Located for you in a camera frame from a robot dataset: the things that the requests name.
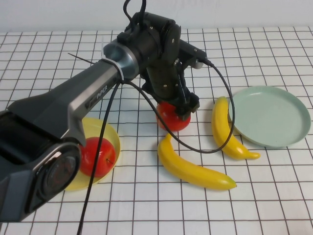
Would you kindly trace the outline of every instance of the yellow bowl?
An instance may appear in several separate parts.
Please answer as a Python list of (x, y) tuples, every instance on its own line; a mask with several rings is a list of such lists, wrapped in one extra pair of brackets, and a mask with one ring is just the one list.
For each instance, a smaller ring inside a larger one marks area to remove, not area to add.
[[(89, 118), (85, 117), (82, 120), (83, 122), (83, 128), (85, 132), (85, 137), (86, 139), (91, 138), (91, 137), (99, 137), (100, 132), (101, 132), (101, 127), (102, 127), (102, 120), (96, 119), (96, 118)], [(111, 144), (114, 146), (115, 149), (115, 163), (111, 169), (115, 167), (117, 161), (119, 160), (120, 152), (121, 152), (121, 143), (119, 136), (115, 129), (107, 123), (106, 129), (104, 131), (103, 138), (107, 139), (108, 141), (111, 142)], [(93, 183), (97, 184), (100, 180), (104, 179), (107, 175), (105, 175), (102, 178), (94, 178)], [(65, 189), (66, 191), (71, 191), (71, 190), (80, 190), (87, 188), (89, 185), (90, 181), (90, 176), (87, 176), (83, 174), (81, 171), (78, 171), (76, 177), (74, 180), (69, 184), (69, 186)]]

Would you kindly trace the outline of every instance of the white grid tablecloth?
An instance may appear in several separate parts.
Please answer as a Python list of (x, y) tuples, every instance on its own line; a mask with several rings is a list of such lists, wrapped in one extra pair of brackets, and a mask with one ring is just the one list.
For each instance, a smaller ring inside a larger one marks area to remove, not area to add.
[[(183, 30), (181, 38), (206, 51), (236, 92), (276, 86), (296, 95), (313, 117), (313, 27)], [(101, 58), (102, 38), (119, 31), (0, 33), (0, 110), (42, 94), (86, 69), (77, 54)], [(213, 100), (227, 96), (207, 67), (187, 68), (186, 83), (201, 106), (179, 133), (202, 150), (216, 148), (210, 130)], [(143, 80), (134, 82), (142, 86)], [(103, 118), (109, 95), (88, 114)], [(148, 103), (130, 86), (119, 88), (109, 115), (118, 131), (119, 164), (92, 188), (83, 234), (89, 235), (312, 235), (313, 131), (293, 146), (267, 150), (245, 139), (261, 158), (234, 161), (221, 152), (199, 154), (173, 143), (185, 159), (226, 173), (238, 186), (213, 191), (181, 182), (157, 158), (165, 132)], [(21, 223), (3, 223), (0, 235), (74, 235), (86, 190), (62, 192)]]

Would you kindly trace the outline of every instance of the black cable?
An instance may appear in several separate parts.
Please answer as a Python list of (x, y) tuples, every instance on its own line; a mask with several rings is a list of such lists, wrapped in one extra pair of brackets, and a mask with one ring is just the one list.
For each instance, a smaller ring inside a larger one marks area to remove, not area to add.
[(183, 141), (181, 141), (180, 139), (178, 139), (174, 133), (169, 129), (169, 127), (166, 125), (165, 121), (162, 119), (161, 115), (158, 113), (157, 109), (155, 108), (155, 106), (153, 105), (153, 103), (151, 102), (151, 100), (147, 97), (147, 95), (143, 92), (143, 90), (138, 87), (137, 85), (135, 85), (133, 82), (131, 81), (125, 81), (124, 83), (125, 84), (129, 84), (131, 86), (133, 86), (137, 91), (139, 91), (142, 96), (147, 100), (147, 102), (149, 103), (149, 105), (151, 106), (151, 108), (153, 109), (153, 111), (155, 112), (156, 116), (158, 117), (158, 119), (161, 121), (161, 123), (163, 124), (164, 128), (167, 130), (167, 132), (178, 142), (180, 143), (181, 145), (185, 146), (186, 148), (189, 148), (190, 150), (193, 150), (195, 152), (198, 152), (198, 153), (203, 153), (203, 154), (211, 154), (211, 153), (216, 153), (216, 152), (219, 152), (221, 151), (228, 143), (228, 141), (230, 140), (232, 134), (233, 134), (233, 131), (234, 131), (234, 127), (235, 127), (235, 105), (234, 105), (234, 101), (233, 101), (233, 96), (232, 96), (232, 93), (223, 77), (223, 75), (221, 74), (221, 72), (215, 67), (214, 64), (212, 64), (212, 62), (210, 62), (209, 60), (205, 60), (203, 61), (203, 63), (205, 63), (206, 65), (212, 67), (218, 74), (219, 76), (221, 77), (226, 89), (227, 89), (227, 92), (229, 94), (229, 98), (230, 98), (230, 102), (231, 102), (231, 106), (232, 106), (232, 109), (233, 109), (233, 117), (232, 117), (232, 124), (231, 124), (231, 128), (230, 128), (230, 132), (229, 132), (229, 135), (226, 139), (226, 141), (217, 149), (214, 149), (214, 150), (211, 150), (211, 151), (204, 151), (204, 150), (199, 150), (199, 149), (196, 149), (196, 148), (193, 148), (189, 145), (187, 145), (186, 143), (184, 143)]
[(127, 5), (129, 4), (130, 1), (131, 0), (125, 0), (124, 5), (123, 5), (123, 11), (124, 11), (125, 15), (127, 16), (127, 18), (129, 19), (129, 22), (130, 22), (131, 28), (132, 28), (132, 32), (133, 32), (135, 29), (135, 23), (134, 23), (133, 19), (131, 18), (131, 16), (127, 12)]
[(101, 132), (100, 132), (100, 136), (99, 136), (97, 152), (96, 152), (96, 157), (95, 157), (94, 162), (93, 162), (93, 169), (92, 169), (92, 173), (91, 173), (91, 177), (90, 177), (90, 181), (89, 181), (89, 185), (88, 185), (88, 189), (87, 189), (87, 194), (86, 194), (86, 198), (85, 198), (85, 202), (84, 202), (82, 215), (81, 215), (79, 226), (78, 226), (78, 230), (77, 230), (77, 235), (81, 235), (82, 234), (83, 224), (84, 224), (84, 217), (85, 217), (85, 213), (86, 213), (86, 209), (87, 209), (87, 204), (88, 204), (88, 200), (89, 200), (89, 196), (90, 196), (90, 192), (91, 192), (91, 187), (92, 187), (94, 175), (95, 175), (96, 168), (97, 168), (97, 163), (98, 163), (100, 147), (101, 147), (101, 143), (102, 143), (102, 139), (103, 139), (103, 135), (104, 135), (104, 130), (105, 130), (106, 125), (107, 125), (108, 116), (109, 116), (109, 112), (110, 112), (110, 109), (111, 109), (111, 106), (112, 106), (112, 103), (113, 103), (114, 96), (115, 96), (117, 88), (119, 87), (120, 84), (121, 83), (118, 82), (116, 84), (116, 86), (114, 87), (114, 90), (113, 90), (113, 92), (111, 94), (111, 97), (110, 97), (110, 100), (109, 100), (109, 103), (108, 103), (106, 114), (105, 114), (104, 119), (103, 119)]
[(145, 16), (146, 6), (147, 6), (147, 1), (146, 0), (142, 0), (141, 9), (140, 9), (140, 12), (139, 12), (139, 25), (140, 25), (140, 28), (143, 28), (143, 18)]

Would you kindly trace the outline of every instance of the light green plate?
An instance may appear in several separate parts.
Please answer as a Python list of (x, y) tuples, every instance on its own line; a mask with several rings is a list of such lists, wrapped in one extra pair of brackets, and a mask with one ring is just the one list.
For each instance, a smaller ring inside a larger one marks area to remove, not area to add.
[[(280, 88), (255, 86), (233, 97), (235, 127), (249, 141), (270, 148), (286, 147), (302, 140), (311, 117), (304, 104)], [(229, 104), (232, 120), (232, 107)]]

